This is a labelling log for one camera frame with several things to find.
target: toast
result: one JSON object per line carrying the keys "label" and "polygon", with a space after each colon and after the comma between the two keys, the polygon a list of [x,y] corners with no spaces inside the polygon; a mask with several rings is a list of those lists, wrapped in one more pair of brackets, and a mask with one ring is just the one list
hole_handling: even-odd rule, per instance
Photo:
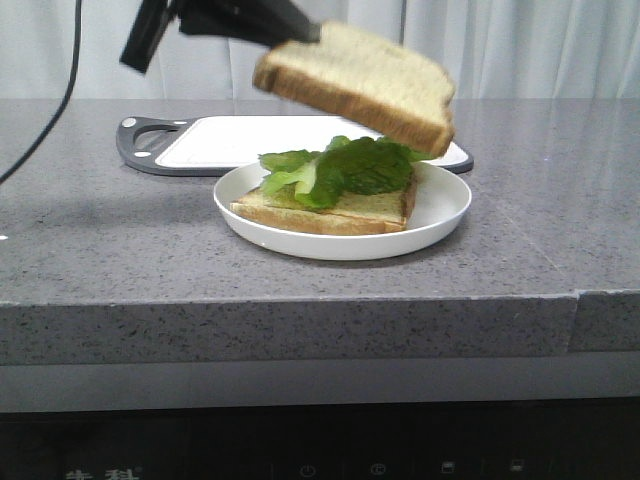
{"label": "toast", "polygon": [[256,88],[337,114],[435,157],[455,133],[455,86],[438,63],[365,30],[322,24],[318,43],[287,41],[262,56]]}
{"label": "toast", "polygon": [[257,187],[230,205],[231,211],[270,227],[323,235],[374,235],[400,232],[415,205],[417,181],[411,176],[407,188],[376,195],[342,194],[328,209],[313,210],[293,199],[287,186],[267,196]]}

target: granite countertop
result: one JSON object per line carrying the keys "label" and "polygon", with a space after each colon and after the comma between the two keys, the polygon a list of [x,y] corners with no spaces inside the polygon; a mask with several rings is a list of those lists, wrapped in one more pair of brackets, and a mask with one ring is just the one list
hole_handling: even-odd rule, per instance
{"label": "granite countertop", "polygon": [[[55,107],[0,100],[2,170]],[[315,112],[72,101],[0,187],[0,364],[640,350],[640,101],[456,101],[469,212],[438,244],[375,261],[248,243],[215,178],[141,173],[115,146],[130,115],[300,113]]]}

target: white plate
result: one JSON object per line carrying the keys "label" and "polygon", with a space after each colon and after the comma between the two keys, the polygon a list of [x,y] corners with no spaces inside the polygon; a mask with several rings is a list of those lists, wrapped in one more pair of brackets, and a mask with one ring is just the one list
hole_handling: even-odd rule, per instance
{"label": "white plate", "polygon": [[471,190],[457,175],[426,162],[415,164],[416,206],[404,232],[380,235],[315,235],[267,227],[239,217],[229,205],[258,186],[268,173],[259,163],[224,175],[213,197],[226,222],[250,242],[280,253],[319,260],[374,260],[420,250],[449,235],[471,203]]}

